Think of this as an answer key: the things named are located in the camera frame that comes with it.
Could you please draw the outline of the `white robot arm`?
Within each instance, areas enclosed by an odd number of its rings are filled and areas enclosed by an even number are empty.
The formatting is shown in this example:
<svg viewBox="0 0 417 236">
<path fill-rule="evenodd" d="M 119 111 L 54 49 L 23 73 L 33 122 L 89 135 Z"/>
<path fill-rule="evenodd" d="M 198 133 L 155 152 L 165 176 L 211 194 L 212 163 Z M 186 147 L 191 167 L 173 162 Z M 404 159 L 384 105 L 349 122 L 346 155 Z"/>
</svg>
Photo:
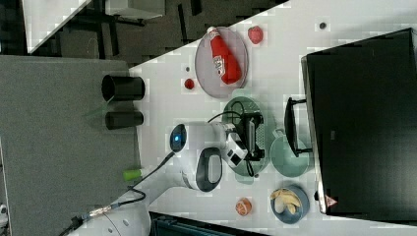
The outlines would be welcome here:
<svg viewBox="0 0 417 236">
<path fill-rule="evenodd" d="M 253 176 L 250 162 L 265 157 L 256 144 L 264 117 L 259 112 L 230 114 L 226 122 L 177 125 L 169 137 L 170 153 L 151 173 L 113 203 L 74 217 L 60 236 L 149 236 L 149 206 L 168 189 L 208 193 L 220 183 L 224 164 L 243 165 Z"/>
</svg>

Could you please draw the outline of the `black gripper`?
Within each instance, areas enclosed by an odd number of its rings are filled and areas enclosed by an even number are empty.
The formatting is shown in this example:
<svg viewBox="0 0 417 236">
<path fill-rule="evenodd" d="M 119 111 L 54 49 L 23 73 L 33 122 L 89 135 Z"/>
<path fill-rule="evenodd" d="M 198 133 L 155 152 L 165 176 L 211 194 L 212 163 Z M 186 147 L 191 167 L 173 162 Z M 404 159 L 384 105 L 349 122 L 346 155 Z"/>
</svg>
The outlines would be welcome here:
<svg viewBox="0 0 417 236">
<path fill-rule="evenodd" d="M 250 161 L 260 161 L 265 157 L 265 150 L 256 144 L 257 129 L 264 123 L 260 112 L 243 113 L 236 125 L 237 132 L 249 152 Z"/>
</svg>

